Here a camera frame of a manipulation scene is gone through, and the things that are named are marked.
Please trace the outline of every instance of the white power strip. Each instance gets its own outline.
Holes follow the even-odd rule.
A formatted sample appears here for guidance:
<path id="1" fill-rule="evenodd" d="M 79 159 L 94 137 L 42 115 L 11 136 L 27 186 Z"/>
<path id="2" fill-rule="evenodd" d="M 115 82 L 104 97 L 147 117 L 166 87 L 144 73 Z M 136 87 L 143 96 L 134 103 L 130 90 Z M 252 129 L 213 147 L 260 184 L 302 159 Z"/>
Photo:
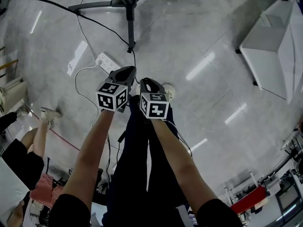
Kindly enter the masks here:
<path id="1" fill-rule="evenodd" d="M 110 74 L 114 70 L 121 68 L 117 63 L 115 63 L 111 58 L 109 58 L 103 52 L 97 57 L 96 64 L 103 69 L 106 74 Z"/>

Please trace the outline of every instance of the polished floor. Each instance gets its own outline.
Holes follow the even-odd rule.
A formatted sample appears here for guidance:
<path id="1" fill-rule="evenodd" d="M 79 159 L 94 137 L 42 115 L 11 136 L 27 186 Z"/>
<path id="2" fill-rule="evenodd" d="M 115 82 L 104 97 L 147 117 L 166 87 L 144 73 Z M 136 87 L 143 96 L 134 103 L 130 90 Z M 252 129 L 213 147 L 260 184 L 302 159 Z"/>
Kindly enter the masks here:
<path id="1" fill-rule="evenodd" d="M 52 0 L 64 6 L 81 0 Z M 93 2 L 101 0 L 84 0 Z M 290 105 L 253 86 L 253 76 L 234 50 L 263 10 L 276 0 L 141 0 L 135 9 L 137 78 L 174 85 L 171 105 L 178 130 L 193 150 L 195 163 L 217 194 L 253 171 L 266 174 L 283 157 L 283 140 L 303 113 L 301 90 Z M 83 12 L 127 38 L 125 10 Z M 95 57 L 106 52 L 121 65 L 133 65 L 126 45 L 106 29 L 80 18 Z M 17 75 L 28 82 L 28 118 L 10 127 L 12 137 L 35 127 L 39 107 L 58 108 L 59 124 L 48 133 L 46 154 L 61 169 L 73 167 L 96 109 L 76 94 L 76 71 L 94 65 L 75 15 L 34 0 L 11 0 L 0 18 L 0 39 L 7 52 L 17 50 Z M 100 69 L 82 71 L 79 91 L 95 101 L 106 78 Z M 110 141 L 125 130 L 130 112 L 116 113 Z M 117 150 L 111 150 L 111 166 Z M 105 168 L 108 147 L 100 166 Z M 132 169 L 130 176 L 135 175 Z"/>

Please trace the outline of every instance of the white box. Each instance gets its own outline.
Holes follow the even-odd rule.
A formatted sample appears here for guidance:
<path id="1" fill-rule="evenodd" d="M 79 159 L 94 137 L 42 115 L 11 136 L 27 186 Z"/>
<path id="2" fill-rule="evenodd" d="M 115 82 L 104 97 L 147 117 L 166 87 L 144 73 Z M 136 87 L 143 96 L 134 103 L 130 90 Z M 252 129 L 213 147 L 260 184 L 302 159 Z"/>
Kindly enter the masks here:
<path id="1" fill-rule="evenodd" d="M 112 82 L 101 82 L 96 91 L 97 105 L 102 109 L 116 111 L 127 102 L 128 87 Z"/>
<path id="2" fill-rule="evenodd" d="M 169 97 L 160 93 L 141 93 L 140 109 L 147 119 L 166 119 Z"/>

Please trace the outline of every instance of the black t-shirt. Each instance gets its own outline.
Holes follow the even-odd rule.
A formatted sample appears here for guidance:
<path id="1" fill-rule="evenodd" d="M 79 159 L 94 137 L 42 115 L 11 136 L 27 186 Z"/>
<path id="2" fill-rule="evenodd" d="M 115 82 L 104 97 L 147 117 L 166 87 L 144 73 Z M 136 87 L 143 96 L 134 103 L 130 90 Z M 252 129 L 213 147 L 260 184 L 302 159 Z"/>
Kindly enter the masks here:
<path id="1" fill-rule="evenodd" d="M 202 227 L 243 226 L 237 214 L 219 199 L 205 203 L 199 209 L 196 219 L 198 225 Z M 49 217 L 49 227 L 89 227 L 89 223 L 90 211 L 88 207 L 80 199 L 68 194 L 63 194 L 58 198 Z"/>

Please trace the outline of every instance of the metal frame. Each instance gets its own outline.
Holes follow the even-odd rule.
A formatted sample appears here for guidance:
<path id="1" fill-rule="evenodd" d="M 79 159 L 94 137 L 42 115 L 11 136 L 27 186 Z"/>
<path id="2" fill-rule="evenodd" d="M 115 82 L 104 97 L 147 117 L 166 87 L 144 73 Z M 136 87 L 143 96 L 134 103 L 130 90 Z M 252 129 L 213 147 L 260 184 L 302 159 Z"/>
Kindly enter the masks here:
<path id="1" fill-rule="evenodd" d="M 79 5 L 70 6 L 69 9 L 80 12 L 80 9 L 90 9 L 90 8 L 103 8 L 103 7 L 112 7 L 112 8 L 121 8 L 125 7 L 126 9 L 126 20 L 128 24 L 128 53 L 131 53 L 134 46 L 134 9 L 137 6 L 139 0 L 111 0 L 103 2 L 91 2 L 84 3 Z"/>

